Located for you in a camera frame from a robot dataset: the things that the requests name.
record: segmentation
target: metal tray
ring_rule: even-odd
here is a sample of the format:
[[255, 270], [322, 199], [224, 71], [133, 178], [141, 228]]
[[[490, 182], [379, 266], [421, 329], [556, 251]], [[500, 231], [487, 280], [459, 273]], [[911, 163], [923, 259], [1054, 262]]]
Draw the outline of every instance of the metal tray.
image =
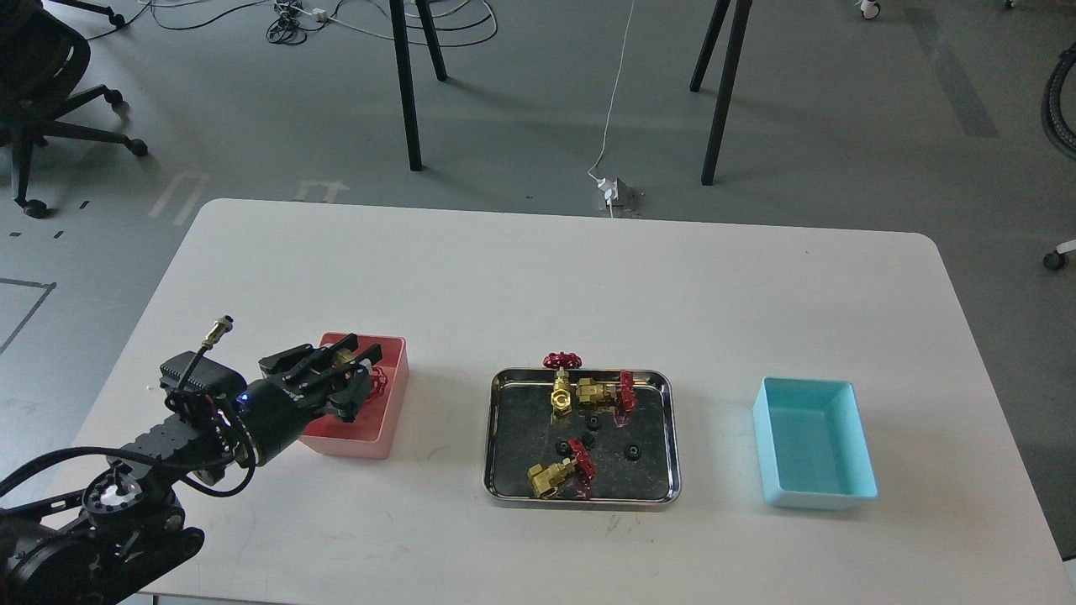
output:
[[[569, 371], [572, 391], [580, 378], [617, 384], [620, 370], [580, 368]], [[493, 379], [485, 450], [485, 488], [505, 504], [538, 507], [635, 507], [668, 504], [680, 494], [680, 466], [672, 422], [672, 391], [656, 371], [633, 370], [636, 408], [629, 421], [618, 422], [609, 405], [584, 406], [572, 397], [571, 412], [554, 418], [550, 407], [554, 370], [508, 368]], [[579, 437], [586, 419], [596, 416], [590, 454], [597, 473], [590, 484], [578, 477], [564, 482], [550, 498], [530, 489], [527, 469], [560, 462], [556, 444]], [[640, 456], [626, 458], [635, 445]]]

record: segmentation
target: brass fitting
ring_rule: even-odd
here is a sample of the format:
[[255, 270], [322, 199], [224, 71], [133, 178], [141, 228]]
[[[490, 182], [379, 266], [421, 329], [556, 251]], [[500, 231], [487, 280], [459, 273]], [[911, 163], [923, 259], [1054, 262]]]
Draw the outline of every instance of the brass fitting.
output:
[[576, 461], [566, 458], [549, 466], [536, 464], [527, 469], [527, 479], [535, 497], [549, 498], [556, 495], [561, 483], [576, 470]]
[[553, 379], [553, 394], [550, 395], [549, 402], [556, 416], [564, 416], [571, 411], [571, 382], [568, 380], [568, 370], [564, 368], [556, 370]]
[[344, 364], [351, 363], [351, 361], [354, 358], [355, 358], [355, 353], [346, 349], [340, 349], [332, 355], [332, 365], [342, 366]]
[[615, 389], [596, 382], [593, 378], [580, 378], [576, 385], [576, 397], [580, 404], [600, 404], [612, 400]]

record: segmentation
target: chair wheel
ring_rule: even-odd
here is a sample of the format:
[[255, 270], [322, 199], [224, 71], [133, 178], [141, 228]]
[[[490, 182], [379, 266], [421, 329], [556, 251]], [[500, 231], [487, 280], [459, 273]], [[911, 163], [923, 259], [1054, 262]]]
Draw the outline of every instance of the chair wheel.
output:
[[124, 96], [119, 93], [119, 90], [105, 90], [104, 100], [114, 107], [124, 102]]
[[127, 149], [138, 157], [150, 153], [150, 147], [145, 146], [145, 142], [142, 139], [131, 139], [127, 144]]
[[1043, 266], [1051, 271], [1057, 271], [1068, 264], [1068, 257], [1057, 250], [1051, 251], [1043, 257]]
[[45, 219], [52, 214], [52, 212], [48, 210], [48, 207], [45, 206], [45, 202], [40, 199], [29, 199], [25, 205], [23, 205], [23, 214], [26, 214], [30, 219]]

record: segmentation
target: concrete floor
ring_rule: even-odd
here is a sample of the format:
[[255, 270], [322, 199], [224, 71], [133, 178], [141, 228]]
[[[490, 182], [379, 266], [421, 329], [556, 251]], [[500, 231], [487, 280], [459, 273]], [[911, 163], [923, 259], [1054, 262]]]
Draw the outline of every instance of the concrete floor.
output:
[[[239, 3], [157, 16], [190, 25]], [[93, 42], [84, 82], [119, 88], [129, 105], [97, 101], [71, 121], [142, 138], [151, 153], [54, 140], [37, 153], [30, 193], [56, 215], [32, 221], [0, 205], [0, 341], [17, 330], [0, 350], [0, 475], [70, 445], [193, 213], [213, 198], [599, 214], [585, 171], [601, 146], [629, 0], [493, 3], [499, 33], [445, 48], [448, 83], [411, 47], [422, 172], [407, 168], [390, 42], [330, 26], [301, 46], [270, 45], [271, 5], [193, 31], [160, 29], [146, 13]], [[637, 217], [931, 237], [1059, 551], [1076, 555], [1076, 269], [1040, 265], [1076, 237], [1076, 165], [1038, 117], [1046, 78], [1074, 41], [1076, 5], [884, 3], [873, 22], [847, 0], [755, 3], [718, 184], [704, 187], [721, 51], [703, 92], [686, 87], [712, 3], [638, 2], [595, 173], [646, 193]], [[128, 18], [140, 9], [112, 6]], [[97, 15], [49, 10], [86, 36], [109, 29]], [[483, 14], [476, 1], [443, 24]], [[340, 18], [390, 32], [368, 2], [344, 3]], [[487, 25], [442, 42], [475, 40]], [[311, 262], [348, 258], [312, 245]], [[162, 349], [161, 361], [192, 342]], [[144, 428], [131, 426], [132, 437]], [[44, 495], [49, 477], [0, 503]]]

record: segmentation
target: table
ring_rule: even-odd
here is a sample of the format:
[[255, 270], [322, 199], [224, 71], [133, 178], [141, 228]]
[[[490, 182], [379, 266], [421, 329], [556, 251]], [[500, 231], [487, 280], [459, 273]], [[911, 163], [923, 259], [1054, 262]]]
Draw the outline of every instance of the table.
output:
[[[408, 339], [386, 461], [296, 444], [229, 500], [178, 486], [207, 541], [148, 587], [300, 604], [1076, 603], [934, 244], [914, 234], [215, 200], [198, 215], [77, 438], [166, 416], [157, 365], [322, 333]], [[668, 377], [683, 474], [660, 511], [498, 507], [490, 381], [575, 351]], [[880, 497], [762, 501], [763, 376], [850, 380]], [[85, 484], [79, 460], [54, 491]], [[236, 470], [231, 480], [240, 475]]]

